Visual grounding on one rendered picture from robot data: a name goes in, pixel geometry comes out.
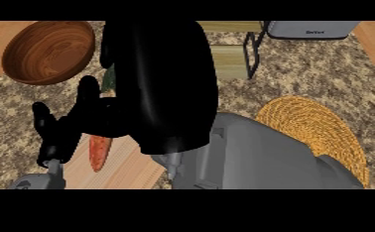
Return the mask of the grey toaster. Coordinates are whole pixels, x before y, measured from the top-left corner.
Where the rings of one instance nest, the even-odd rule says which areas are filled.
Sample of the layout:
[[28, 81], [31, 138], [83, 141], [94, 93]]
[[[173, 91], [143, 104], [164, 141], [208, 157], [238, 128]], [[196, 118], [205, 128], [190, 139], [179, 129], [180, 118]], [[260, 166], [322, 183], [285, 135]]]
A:
[[267, 21], [267, 34], [280, 40], [342, 40], [359, 21]]

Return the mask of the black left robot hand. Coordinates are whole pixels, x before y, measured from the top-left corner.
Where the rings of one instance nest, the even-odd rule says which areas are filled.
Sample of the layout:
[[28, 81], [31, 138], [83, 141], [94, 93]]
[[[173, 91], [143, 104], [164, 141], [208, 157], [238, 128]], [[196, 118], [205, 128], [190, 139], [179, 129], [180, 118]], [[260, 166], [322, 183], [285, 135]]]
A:
[[44, 102], [32, 104], [34, 128], [43, 139], [37, 164], [46, 168], [50, 160], [65, 164], [74, 155], [83, 134], [118, 138], [128, 134], [122, 125], [125, 113], [115, 97], [100, 97], [96, 78], [80, 80], [75, 105], [56, 119]]

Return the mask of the brown wooden bowl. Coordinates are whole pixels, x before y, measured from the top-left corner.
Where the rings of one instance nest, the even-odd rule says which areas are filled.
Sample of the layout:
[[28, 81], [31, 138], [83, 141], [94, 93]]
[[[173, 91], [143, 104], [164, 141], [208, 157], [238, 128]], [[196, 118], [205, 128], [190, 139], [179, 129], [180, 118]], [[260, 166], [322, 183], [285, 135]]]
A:
[[10, 40], [1, 56], [4, 74], [29, 85], [71, 79], [94, 55], [94, 29], [87, 21], [37, 21]]

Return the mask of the orange carrot with green top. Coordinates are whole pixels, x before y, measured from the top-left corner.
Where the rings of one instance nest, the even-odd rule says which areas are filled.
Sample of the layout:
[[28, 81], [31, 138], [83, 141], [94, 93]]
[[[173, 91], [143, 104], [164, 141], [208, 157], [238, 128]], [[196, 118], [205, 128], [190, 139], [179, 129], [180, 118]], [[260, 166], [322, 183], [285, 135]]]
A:
[[[100, 95], [99, 97], [114, 97], [115, 96], [115, 73], [114, 66], [105, 71], [102, 77], [100, 85]], [[103, 167], [108, 152], [111, 148], [112, 138], [100, 137], [91, 135], [90, 137], [90, 164], [93, 171], [97, 173]]]

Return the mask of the yellow woven round placemat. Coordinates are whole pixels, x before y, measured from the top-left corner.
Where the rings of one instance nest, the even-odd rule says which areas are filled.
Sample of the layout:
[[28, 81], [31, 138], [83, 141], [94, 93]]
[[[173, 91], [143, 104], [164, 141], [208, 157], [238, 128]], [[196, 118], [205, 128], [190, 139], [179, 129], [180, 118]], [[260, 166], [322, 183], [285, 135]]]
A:
[[255, 120], [301, 141], [316, 157], [334, 157], [362, 185], [369, 186], [363, 148], [350, 127], [326, 106], [307, 97], [282, 96], [266, 103]]

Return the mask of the pale wooden cutting board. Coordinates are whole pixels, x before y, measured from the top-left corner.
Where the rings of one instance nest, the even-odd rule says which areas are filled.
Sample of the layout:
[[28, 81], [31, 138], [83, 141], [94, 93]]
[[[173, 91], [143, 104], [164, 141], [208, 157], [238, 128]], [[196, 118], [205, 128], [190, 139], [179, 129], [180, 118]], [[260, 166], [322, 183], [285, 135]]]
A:
[[72, 159], [65, 164], [66, 189], [152, 188], [164, 167], [140, 153], [137, 143], [125, 136], [112, 140], [102, 170], [90, 164], [90, 136], [83, 134]]

